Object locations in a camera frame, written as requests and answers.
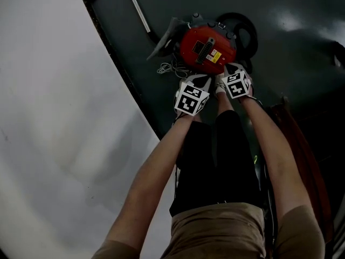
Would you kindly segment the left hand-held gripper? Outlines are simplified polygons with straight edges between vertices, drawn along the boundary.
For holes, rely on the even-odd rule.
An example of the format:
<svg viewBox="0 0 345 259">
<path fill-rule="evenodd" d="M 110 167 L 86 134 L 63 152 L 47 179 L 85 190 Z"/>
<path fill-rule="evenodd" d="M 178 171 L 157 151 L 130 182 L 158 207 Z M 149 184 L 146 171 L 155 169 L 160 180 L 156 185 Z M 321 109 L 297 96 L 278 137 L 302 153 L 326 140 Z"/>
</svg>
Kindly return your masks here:
<svg viewBox="0 0 345 259">
<path fill-rule="evenodd" d="M 202 85 L 201 89 L 192 86 Z M 198 114 L 209 99 L 212 76 L 193 74 L 180 80 L 180 89 L 175 94 L 174 109 L 191 116 Z"/>
</svg>

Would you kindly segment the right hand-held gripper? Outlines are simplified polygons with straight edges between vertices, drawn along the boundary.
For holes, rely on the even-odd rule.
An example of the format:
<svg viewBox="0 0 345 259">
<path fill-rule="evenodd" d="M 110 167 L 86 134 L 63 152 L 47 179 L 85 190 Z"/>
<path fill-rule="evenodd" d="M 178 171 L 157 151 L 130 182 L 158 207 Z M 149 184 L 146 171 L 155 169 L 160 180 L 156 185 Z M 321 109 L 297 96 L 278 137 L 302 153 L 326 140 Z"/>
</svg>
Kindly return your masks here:
<svg viewBox="0 0 345 259">
<path fill-rule="evenodd" d="M 225 77 L 222 81 L 232 99 L 237 99 L 249 94 L 251 81 L 244 70 L 244 67 L 238 63 L 224 65 Z"/>
</svg>

